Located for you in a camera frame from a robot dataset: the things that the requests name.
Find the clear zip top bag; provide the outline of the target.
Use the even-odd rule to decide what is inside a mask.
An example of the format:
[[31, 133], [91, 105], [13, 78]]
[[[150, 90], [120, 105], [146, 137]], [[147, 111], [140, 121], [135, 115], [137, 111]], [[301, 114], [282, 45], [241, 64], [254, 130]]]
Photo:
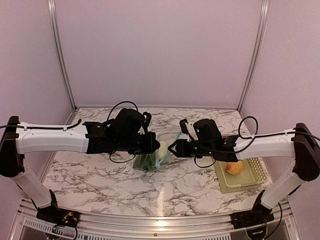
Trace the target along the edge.
[[156, 140], [160, 143], [160, 148], [150, 154], [137, 155], [131, 164], [135, 170], [145, 172], [156, 172], [164, 166], [171, 155], [168, 150], [169, 145], [179, 139], [182, 132], [177, 128], [162, 130], [156, 134]]

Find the yellow fake fruit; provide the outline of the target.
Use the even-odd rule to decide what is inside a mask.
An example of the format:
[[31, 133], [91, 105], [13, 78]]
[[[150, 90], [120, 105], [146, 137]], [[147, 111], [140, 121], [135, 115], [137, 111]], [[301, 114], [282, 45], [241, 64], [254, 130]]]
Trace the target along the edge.
[[241, 160], [237, 162], [227, 162], [225, 170], [230, 175], [238, 175], [243, 170], [243, 162]]

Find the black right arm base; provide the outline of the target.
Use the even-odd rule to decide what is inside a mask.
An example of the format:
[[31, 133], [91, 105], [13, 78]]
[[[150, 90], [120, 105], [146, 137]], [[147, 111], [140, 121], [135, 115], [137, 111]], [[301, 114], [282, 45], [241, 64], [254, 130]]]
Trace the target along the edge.
[[266, 224], [275, 219], [272, 210], [262, 205], [263, 190], [256, 198], [252, 209], [232, 213], [231, 224], [234, 229], [247, 228], [260, 224]]

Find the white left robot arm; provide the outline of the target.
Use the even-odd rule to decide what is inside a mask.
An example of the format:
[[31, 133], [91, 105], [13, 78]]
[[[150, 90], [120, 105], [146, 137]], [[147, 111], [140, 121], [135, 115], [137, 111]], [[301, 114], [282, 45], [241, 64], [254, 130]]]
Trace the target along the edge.
[[0, 140], [0, 174], [12, 179], [53, 223], [63, 219], [55, 195], [24, 164], [25, 155], [35, 152], [109, 154], [125, 152], [137, 156], [160, 148], [156, 133], [149, 131], [148, 112], [123, 108], [105, 122], [78, 120], [73, 125], [36, 125], [9, 118]]

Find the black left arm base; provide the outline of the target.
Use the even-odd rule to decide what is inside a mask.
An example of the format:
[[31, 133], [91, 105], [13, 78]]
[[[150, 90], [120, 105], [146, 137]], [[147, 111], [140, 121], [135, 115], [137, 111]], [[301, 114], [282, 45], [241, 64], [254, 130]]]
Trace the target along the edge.
[[51, 202], [44, 208], [37, 208], [36, 218], [55, 224], [55, 226], [67, 226], [76, 228], [78, 226], [80, 213], [78, 211], [69, 210], [58, 207], [57, 199], [54, 192], [49, 190]]

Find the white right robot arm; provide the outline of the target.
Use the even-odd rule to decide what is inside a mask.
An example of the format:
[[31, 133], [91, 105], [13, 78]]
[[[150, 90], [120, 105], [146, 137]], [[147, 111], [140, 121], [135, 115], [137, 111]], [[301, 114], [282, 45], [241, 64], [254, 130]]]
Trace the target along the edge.
[[251, 136], [240, 134], [223, 137], [212, 119], [201, 119], [193, 124], [196, 136], [189, 131], [186, 119], [179, 122], [186, 139], [177, 139], [168, 151], [178, 158], [212, 157], [215, 161], [236, 163], [240, 160], [265, 157], [294, 158], [290, 168], [256, 201], [247, 219], [258, 224], [278, 202], [295, 192], [304, 182], [311, 182], [320, 175], [319, 138], [312, 135], [304, 123], [282, 132]]

